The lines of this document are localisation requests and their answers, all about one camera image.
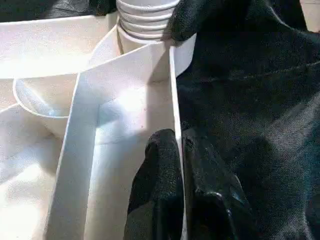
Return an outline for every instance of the white container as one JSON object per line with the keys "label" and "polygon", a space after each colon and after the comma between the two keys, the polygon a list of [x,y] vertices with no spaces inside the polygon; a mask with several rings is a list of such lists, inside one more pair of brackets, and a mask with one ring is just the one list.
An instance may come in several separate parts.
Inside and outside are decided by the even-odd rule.
{"label": "white container", "polygon": [[41,240],[61,140],[18,104],[0,111],[0,239]]}
{"label": "white container", "polygon": [[[173,129],[181,153],[175,81],[193,53],[192,44],[183,46],[169,53],[167,42],[147,44],[79,74],[47,240],[123,238],[132,180],[148,138],[157,130]],[[189,53],[177,54],[179,50]],[[190,56],[179,59],[184,63],[180,69],[174,65],[176,54]]]}

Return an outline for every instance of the curved divider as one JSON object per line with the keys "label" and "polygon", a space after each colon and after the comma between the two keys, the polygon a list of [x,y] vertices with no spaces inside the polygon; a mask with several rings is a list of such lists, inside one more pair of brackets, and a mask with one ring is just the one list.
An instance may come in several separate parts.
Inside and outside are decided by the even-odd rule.
{"label": "curved divider", "polygon": [[24,110],[39,118],[58,138],[63,138],[76,79],[76,74],[16,78],[13,94]]}
{"label": "curved divider", "polygon": [[[123,239],[131,184],[148,138],[174,129],[181,149],[175,76],[189,66],[195,36],[170,56],[170,42],[137,40],[120,26],[117,32],[124,54],[77,77],[47,240]],[[174,68],[172,61],[180,63]]]}

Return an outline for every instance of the white surface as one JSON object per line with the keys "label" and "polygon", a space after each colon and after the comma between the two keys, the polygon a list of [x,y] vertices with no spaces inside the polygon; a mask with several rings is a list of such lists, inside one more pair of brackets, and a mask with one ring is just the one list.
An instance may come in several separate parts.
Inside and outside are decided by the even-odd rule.
{"label": "white surface", "polygon": [[0,23],[0,79],[77,73],[117,13]]}
{"label": "white surface", "polygon": [[12,84],[13,79],[0,79],[0,111],[16,103]]}
{"label": "white surface", "polygon": [[0,112],[0,239],[43,238],[60,149],[19,105]]}
{"label": "white surface", "polygon": [[145,26],[152,26],[152,25],[167,25],[169,19],[171,18],[172,14],[166,14],[162,16],[139,16],[133,15],[127,12],[119,12],[119,17],[123,21],[127,21],[132,24],[139,24]]}

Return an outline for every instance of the paper cup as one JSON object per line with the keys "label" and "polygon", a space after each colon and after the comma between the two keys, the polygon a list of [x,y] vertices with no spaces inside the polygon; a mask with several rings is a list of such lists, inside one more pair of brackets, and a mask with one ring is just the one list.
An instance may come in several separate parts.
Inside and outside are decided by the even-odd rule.
{"label": "paper cup", "polygon": [[145,35],[161,35],[163,36],[167,30],[167,25],[140,25],[140,24],[133,24],[125,20],[120,20],[120,24],[126,31],[138,33],[138,34],[145,34]]}
{"label": "paper cup", "polygon": [[170,3],[150,3],[148,1],[138,1],[140,4],[133,5],[122,0],[116,0],[116,6],[119,12],[142,16],[142,17],[156,17],[172,14],[179,0],[171,1]]}
{"label": "paper cup", "polygon": [[12,92],[13,79],[0,79],[0,111],[15,104],[17,101]]}
{"label": "paper cup", "polygon": [[95,46],[116,25],[117,15],[1,22],[0,79],[82,71]]}
{"label": "paper cup", "polygon": [[0,111],[0,239],[43,239],[61,145],[18,104]]}
{"label": "paper cup", "polygon": [[16,101],[58,138],[63,138],[69,117],[76,74],[13,81]]}
{"label": "paper cup", "polygon": [[122,21],[145,26],[168,25],[171,16],[171,13],[160,16],[140,16],[133,15],[124,11],[119,11],[119,18]]}

